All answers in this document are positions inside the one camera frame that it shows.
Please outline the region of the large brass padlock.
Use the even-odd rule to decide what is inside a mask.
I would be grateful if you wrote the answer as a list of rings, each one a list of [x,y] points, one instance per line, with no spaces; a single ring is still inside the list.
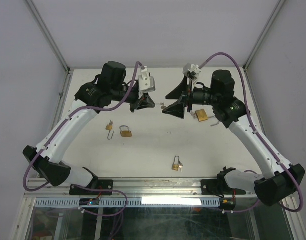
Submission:
[[[210,124],[210,127],[215,127],[220,123],[219,120],[216,119],[214,115],[208,116],[204,109],[196,110],[194,113],[195,113],[195,116],[196,116],[198,122],[204,122],[204,121],[208,121],[208,120],[216,120],[213,124]]]

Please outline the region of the medium brass padlock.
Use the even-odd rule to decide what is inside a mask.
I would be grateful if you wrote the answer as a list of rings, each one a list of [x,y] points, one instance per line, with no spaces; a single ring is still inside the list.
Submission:
[[[128,126],[121,125],[119,127],[119,130],[120,130],[121,137],[123,137],[123,138],[130,138],[130,137],[132,137],[132,132],[131,132],[131,130],[130,130],[130,128]]]

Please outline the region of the small brass padlock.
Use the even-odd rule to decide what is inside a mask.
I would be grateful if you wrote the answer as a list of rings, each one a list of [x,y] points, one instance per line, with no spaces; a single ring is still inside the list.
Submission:
[[[112,140],[113,136],[114,136],[114,130],[113,130],[113,124],[112,123],[109,123],[106,128],[105,128],[107,131],[108,131],[108,135],[107,135],[107,139],[110,141]]]

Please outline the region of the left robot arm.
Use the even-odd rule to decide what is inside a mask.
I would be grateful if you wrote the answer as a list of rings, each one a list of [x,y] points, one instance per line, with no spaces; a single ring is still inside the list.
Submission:
[[[79,185],[86,194],[96,192],[98,177],[85,167],[74,168],[63,162],[65,152],[82,129],[101,112],[112,112],[122,104],[130,111],[154,108],[149,93],[155,90],[154,78],[146,66],[136,62],[130,83],[125,83],[125,65],[109,61],[93,81],[83,84],[74,96],[67,114],[36,146],[26,146],[23,155],[29,166],[23,177],[28,192],[27,176],[31,169],[40,174],[47,184],[57,187],[63,183]]]

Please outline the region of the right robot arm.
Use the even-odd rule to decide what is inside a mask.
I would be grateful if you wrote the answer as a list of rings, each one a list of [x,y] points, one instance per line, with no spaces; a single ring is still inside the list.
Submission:
[[[211,106],[215,118],[244,145],[257,163],[261,173],[223,168],[210,189],[222,196],[233,189],[254,193],[259,201],[270,207],[297,191],[305,170],[300,164],[293,165],[267,140],[255,126],[245,101],[234,96],[235,82],[228,70],[216,70],[211,75],[210,87],[199,83],[193,87],[186,73],[181,83],[169,94],[167,100],[175,102],[162,110],[163,114],[180,119],[193,105]]]

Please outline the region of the brass padlock with keys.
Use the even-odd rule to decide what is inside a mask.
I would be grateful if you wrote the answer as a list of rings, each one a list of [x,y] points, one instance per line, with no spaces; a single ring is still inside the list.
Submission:
[[[173,163],[171,166],[171,170],[178,171],[179,170],[179,156],[174,156]]]

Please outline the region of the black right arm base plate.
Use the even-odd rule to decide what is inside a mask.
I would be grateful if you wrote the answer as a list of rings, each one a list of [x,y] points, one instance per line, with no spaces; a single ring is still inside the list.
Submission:
[[[202,179],[200,180],[200,185],[202,195],[223,197],[224,195],[232,195],[233,191],[236,195],[246,194],[244,190],[229,188],[225,183],[218,179]]]

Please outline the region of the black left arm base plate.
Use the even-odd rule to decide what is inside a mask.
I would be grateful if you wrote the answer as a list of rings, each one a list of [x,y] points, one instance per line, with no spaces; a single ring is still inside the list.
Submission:
[[[79,186],[72,184],[69,189],[70,196],[111,196],[113,190],[112,179],[97,179],[88,186]]]

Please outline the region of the aluminium front rail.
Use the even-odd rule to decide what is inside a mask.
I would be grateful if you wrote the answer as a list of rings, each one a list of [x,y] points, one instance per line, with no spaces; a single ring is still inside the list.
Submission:
[[[108,189],[113,189],[116,191],[121,191],[125,193],[128,197],[147,197],[147,196],[174,196],[174,197],[205,197],[206,194],[210,197],[215,197],[210,195],[206,191],[208,182],[216,181],[214,177],[208,178],[196,178],[196,177],[171,177],[171,178],[113,178],[113,177],[102,177],[99,178],[100,182],[109,181],[112,185],[108,185]],[[27,187],[30,189],[37,188],[46,183],[43,178],[29,178],[27,182]],[[59,186],[52,186],[51,184],[46,185],[40,190],[29,192],[24,191],[25,197],[69,197],[71,184],[63,183]],[[241,187],[236,190],[237,198],[257,198],[255,193],[247,192],[242,194]]]

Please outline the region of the right aluminium frame post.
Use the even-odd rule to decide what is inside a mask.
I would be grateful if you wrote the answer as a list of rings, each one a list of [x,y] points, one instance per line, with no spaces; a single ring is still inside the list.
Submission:
[[[263,29],[261,30],[254,46],[252,47],[245,63],[243,64],[243,70],[247,71],[247,69],[250,67],[252,61],[254,60],[257,52],[259,51],[259,48],[261,47],[262,43],[264,42],[266,36],[268,35],[269,31],[271,30],[274,22],[276,21],[277,17],[279,16],[282,8],[284,7],[286,0],[278,0],[275,4],[272,12],[270,13],[266,23],[264,24]]]

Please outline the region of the aluminium frame post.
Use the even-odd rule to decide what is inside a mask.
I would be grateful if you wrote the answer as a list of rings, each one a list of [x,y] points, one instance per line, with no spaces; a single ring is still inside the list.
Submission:
[[[68,74],[70,72],[70,67],[68,66],[64,56],[62,55],[61,51],[59,50],[51,32],[49,31],[45,21],[43,20],[39,10],[37,9],[35,3],[32,0],[24,0],[23,1],[29,12],[31,13],[32,17],[34,18],[37,26],[39,27],[42,35],[46,39],[48,45],[50,46],[52,52],[54,53],[55,57],[57,58],[58,62],[60,63],[61,67],[64,71]]]
[[[271,30],[274,22],[276,21],[277,17],[279,16],[282,8],[284,7],[286,0],[278,0],[275,4],[272,12],[270,13],[266,23],[264,24],[263,29],[261,30],[254,46],[252,47],[245,63],[243,64],[243,70],[247,71],[247,69],[250,67],[252,61],[254,60],[257,52],[259,51],[259,48],[261,47],[262,43],[264,42],[266,36],[268,35],[269,31]]]

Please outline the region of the left aluminium frame post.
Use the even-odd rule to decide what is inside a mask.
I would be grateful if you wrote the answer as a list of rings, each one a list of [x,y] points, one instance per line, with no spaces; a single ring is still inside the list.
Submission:
[[[52,52],[54,53],[55,57],[57,58],[58,62],[60,63],[61,67],[64,71],[68,74],[70,72],[70,67],[68,66],[64,56],[62,55],[61,51],[59,50],[51,32],[49,31],[45,21],[43,20],[39,10],[37,9],[35,3],[32,0],[24,0],[23,1],[29,12],[31,13],[32,17],[34,18],[37,26],[39,27],[42,35],[46,39],[48,45],[50,46]]]

